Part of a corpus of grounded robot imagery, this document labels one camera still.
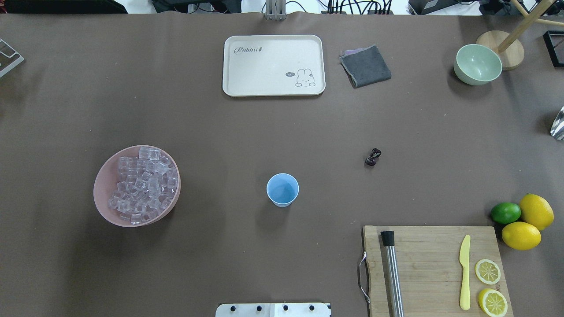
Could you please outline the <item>light blue cup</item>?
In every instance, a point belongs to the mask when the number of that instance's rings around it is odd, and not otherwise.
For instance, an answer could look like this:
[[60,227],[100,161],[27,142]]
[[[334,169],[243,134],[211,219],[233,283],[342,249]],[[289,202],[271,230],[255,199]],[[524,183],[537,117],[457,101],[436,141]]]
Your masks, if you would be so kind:
[[286,173],[273,175],[266,185],[268,198],[278,207],[290,206],[299,192],[300,187],[296,178]]

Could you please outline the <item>dark cherries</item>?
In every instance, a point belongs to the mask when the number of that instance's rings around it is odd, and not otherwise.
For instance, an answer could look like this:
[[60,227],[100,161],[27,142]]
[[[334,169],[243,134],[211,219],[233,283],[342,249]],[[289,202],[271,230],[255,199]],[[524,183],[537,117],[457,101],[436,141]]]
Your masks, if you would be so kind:
[[378,148],[373,148],[370,155],[365,159],[364,164],[368,166],[375,166],[381,155],[381,150],[379,150]]

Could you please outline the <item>wooden cup tree stand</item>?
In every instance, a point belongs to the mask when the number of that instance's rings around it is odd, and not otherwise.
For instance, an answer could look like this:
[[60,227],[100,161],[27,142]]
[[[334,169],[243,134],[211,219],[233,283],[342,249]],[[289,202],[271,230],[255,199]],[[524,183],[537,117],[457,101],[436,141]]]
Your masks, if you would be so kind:
[[517,11],[523,16],[523,20],[510,32],[501,30],[490,30],[477,38],[476,44],[485,46],[497,54],[502,63],[502,70],[514,70],[524,61],[523,44],[519,37],[532,24],[546,24],[563,28],[563,22],[553,21],[542,18],[544,13],[555,3],[555,0],[542,0],[530,12],[526,10],[517,0],[510,1]]

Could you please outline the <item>steel ice scoop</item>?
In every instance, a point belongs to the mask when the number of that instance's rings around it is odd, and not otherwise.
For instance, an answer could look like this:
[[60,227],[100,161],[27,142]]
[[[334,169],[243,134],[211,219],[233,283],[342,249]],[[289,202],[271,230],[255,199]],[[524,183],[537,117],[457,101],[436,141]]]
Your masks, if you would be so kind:
[[564,107],[562,107],[556,115],[549,133],[558,141],[564,140]]

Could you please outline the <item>white cup rack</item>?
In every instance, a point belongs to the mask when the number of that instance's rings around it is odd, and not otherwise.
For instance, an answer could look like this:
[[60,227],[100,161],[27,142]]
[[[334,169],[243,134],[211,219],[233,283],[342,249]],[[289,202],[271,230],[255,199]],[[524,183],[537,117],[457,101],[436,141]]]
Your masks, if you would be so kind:
[[0,77],[8,74],[24,60],[25,58],[20,53],[0,39]]

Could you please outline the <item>cream rabbit tray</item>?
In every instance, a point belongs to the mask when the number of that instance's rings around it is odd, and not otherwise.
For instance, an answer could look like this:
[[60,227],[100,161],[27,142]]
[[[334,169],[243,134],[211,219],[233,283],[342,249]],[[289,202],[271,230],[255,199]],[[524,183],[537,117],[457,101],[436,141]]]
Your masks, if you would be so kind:
[[316,35],[239,35],[224,42],[222,88],[231,97],[318,96],[326,89]]

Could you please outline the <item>grey folded cloth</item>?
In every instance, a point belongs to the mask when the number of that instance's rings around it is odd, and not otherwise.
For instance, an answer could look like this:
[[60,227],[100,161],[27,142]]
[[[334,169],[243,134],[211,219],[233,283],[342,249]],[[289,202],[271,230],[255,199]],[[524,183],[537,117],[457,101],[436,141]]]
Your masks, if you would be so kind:
[[345,50],[340,62],[349,75],[354,88],[391,79],[392,74],[377,45],[368,48]]

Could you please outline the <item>steel muddler black tip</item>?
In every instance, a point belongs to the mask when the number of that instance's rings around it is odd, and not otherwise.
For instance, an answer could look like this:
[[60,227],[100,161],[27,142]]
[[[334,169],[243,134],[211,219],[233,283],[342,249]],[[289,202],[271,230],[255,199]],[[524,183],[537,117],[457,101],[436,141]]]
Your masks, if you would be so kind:
[[393,317],[403,317],[403,299],[401,295],[401,284],[399,271],[397,268],[397,255],[395,249],[395,232],[393,231],[382,231],[380,232],[382,243],[385,251],[386,260],[386,281],[387,290],[389,291],[389,301],[391,308],[391,316]]

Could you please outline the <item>wooden cutting board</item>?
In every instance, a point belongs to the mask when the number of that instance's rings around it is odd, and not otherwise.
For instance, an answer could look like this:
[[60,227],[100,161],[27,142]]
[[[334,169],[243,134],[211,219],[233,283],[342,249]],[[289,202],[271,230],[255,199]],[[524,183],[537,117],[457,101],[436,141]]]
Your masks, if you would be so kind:
[[[404,314],[407,317],[483,317],[478,295],[488,287],[475,274],[481,259],[503,268],[495,229],[491,226],[365,225],[369,315],[390,316],[390,295],[385,279],[385,249],[381,232],[393,231]],[[471,308],[459,305],[463,268],[459,251],[463,238],[471,237],[469,284]]]

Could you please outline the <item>yellow plastic knife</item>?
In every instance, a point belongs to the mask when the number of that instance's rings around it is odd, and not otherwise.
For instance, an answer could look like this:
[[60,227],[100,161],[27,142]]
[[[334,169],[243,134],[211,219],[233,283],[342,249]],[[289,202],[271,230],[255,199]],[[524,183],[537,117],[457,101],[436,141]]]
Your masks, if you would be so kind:
[[471,308],[471,286],[469,282],[470,248],[471,236],[465,235],[459,251],[459,263],[462,268],[459,306],[463,311],[468,311]]

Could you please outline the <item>green lime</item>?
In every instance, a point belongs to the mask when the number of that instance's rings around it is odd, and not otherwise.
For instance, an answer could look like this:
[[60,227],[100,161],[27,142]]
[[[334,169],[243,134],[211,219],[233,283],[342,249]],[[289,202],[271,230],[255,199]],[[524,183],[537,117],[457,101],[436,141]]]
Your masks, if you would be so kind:
[[520,219],[521,213],[520,206],[516,203],[503,202],[492,207],[490,217],[492,221],[505,225]]

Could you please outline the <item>lemon half slice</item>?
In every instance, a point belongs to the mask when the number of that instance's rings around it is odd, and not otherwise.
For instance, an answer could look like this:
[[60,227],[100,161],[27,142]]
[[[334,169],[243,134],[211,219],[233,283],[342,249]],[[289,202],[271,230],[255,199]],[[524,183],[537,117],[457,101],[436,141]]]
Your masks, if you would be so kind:
[[482,289],[478,293],[478,304],[489,317],[505,317],[509,309],[505,296],[492,288]]
[[501,269],[491,259],[480,259],[474,269],[477,278],[486,285],[496,285],[501,280]]

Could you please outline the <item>yellow lemon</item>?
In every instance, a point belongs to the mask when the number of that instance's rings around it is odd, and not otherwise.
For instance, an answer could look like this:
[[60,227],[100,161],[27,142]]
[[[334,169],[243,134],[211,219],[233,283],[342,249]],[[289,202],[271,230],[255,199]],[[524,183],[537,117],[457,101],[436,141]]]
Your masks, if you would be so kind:
[[548,228],[554,222],[554,211],[544,197],[527,193],[519,203],[522,221],[533,225],[539,231]]
[[529,223],[516,221],[506,225],[501,231],[502,241],[515,250],[526,251],[537,247],[542,236],[540,231]]

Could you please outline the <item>aluminium frame post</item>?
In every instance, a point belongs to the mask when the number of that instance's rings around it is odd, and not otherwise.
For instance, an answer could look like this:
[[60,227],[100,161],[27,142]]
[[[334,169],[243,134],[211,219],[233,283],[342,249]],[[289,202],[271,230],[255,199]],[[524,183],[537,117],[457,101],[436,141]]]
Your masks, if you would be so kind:
[[286,20],[286,0],[266,0],[264,16],[266,20]]

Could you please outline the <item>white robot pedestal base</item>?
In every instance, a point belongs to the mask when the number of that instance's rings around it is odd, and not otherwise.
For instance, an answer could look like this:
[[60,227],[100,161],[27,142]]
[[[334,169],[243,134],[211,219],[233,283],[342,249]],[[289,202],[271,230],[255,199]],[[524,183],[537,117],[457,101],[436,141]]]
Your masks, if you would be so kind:
[[216,317],[331,317],[330,304],[322,302],[224,303]]

